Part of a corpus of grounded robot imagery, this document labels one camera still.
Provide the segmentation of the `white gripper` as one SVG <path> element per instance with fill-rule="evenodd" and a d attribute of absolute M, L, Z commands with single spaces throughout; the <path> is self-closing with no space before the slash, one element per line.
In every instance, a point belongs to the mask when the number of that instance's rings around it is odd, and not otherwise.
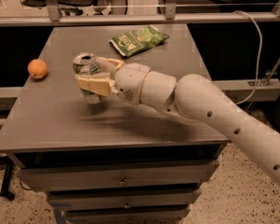
<path fill-rule="evenodd" d="M 75 75 L 78 86 L 102 96 L 110 96 L 119 91 L 119 98 L 132 105 L 140 104 L 142 84 L 151 69 L 140 63 L 125 64 L 123 60 L 98 57 L 101 70 L 115 74 Z"/>

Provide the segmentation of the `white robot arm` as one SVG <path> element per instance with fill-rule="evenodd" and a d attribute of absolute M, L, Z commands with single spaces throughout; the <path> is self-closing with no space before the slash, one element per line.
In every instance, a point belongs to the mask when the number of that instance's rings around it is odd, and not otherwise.
<path fill-rule="evenodd" d="M 182 123 L 202 121 L 226 135 L 280 186 L 280 133 L 244 112 L 209 79 L 195 74 L 176 79 L 140 63 L 86 53 L 74 58 L 73 69 L 89 103 L 116 94 Z"/>

